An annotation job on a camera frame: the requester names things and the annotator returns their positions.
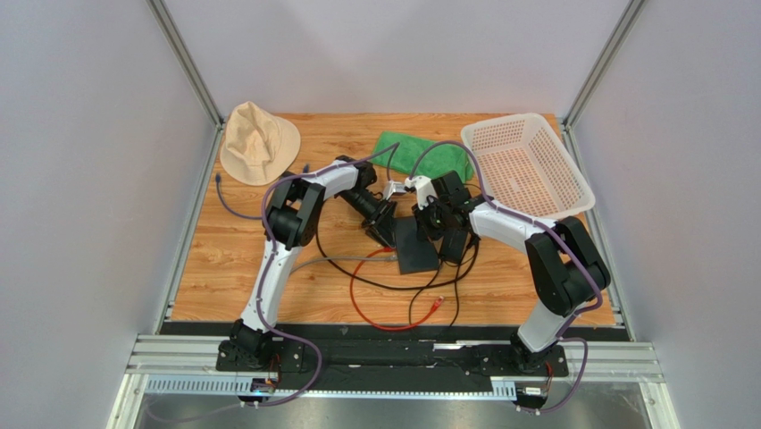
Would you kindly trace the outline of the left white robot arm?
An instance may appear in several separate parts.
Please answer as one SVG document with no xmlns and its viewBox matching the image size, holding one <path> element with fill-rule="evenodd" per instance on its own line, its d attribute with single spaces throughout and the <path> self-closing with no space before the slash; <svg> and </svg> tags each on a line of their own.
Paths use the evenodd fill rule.
<svg viewBox="0 0 761 429">
<path fill-rule="evenodd" d="M 361 197 L 376 181 L 367 158 L 340 156 L 315 172 L 285 172 L 267 189 L 263 260 L 252 295 L 226 341 L 232 350 L 256 361 L 272 354 L 272 335 L 290 270 L 314 238 L 325 200 Z"/>
</svg>

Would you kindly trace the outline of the black network switch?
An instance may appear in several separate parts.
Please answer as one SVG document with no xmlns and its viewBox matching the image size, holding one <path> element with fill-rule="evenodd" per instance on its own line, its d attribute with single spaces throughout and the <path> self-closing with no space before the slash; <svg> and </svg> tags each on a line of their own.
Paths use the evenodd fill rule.
<svg viewBox="0 0 761 429">
<path fill-rule="evenodd" d="M 417 222 L 413 216 L 397 218 L 394 233 L 401 274 L 424 273 L 438 269 L 437 250 L 426 238 L 418 237 Z"/>
</svg>

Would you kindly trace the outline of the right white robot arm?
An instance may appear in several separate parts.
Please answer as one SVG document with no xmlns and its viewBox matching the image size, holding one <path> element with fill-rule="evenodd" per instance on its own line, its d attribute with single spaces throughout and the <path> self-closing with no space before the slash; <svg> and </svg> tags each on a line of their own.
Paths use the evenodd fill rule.
<svg viewBox="0 0 761 429">
<path fill-rule="evenodd" d="M 454 171 L 436 179 L 408 177 L 405 187 L 416 196 L 413 213 L 424 237 L 438 240 L 447 231 L 468 231 L 527 256 L 539 301 L 510 339 L 518 371 L 537 370 L 575 317 L 601 306 L 612 276 L 578 218 L 538 218 L 488 196 L 472 196 Z"/>
</svg>

